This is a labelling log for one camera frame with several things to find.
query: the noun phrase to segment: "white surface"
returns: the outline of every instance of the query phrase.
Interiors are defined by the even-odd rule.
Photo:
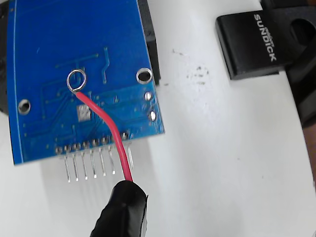
[[[311,237],[315,191],[286,76],[230,81],[215,32],[217,16],[259,1],[149,4],[166,134],[132,147],[134,180],[149,194],[147,236]],[[107,165],[106,178],[90,170],[68,184],[59,159],[13,167],[5,116],[0,131],[0,236],[88,237],[123,177],[119,159],[114,176]]]

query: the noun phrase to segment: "blue circuit board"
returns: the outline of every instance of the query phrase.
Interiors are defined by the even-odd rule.
[[[129,139],[164,132],[137,0],[12,0],[7,34],[7,95],[15,164],[53,157],[56,148],[110,138],[110,130],[67,88],[82,69],[82,92]],[[83,78],[71,77],[73,87]],[[152,98],[146,100],[145,93]],[[154,111],[155,119],[149,114]]]

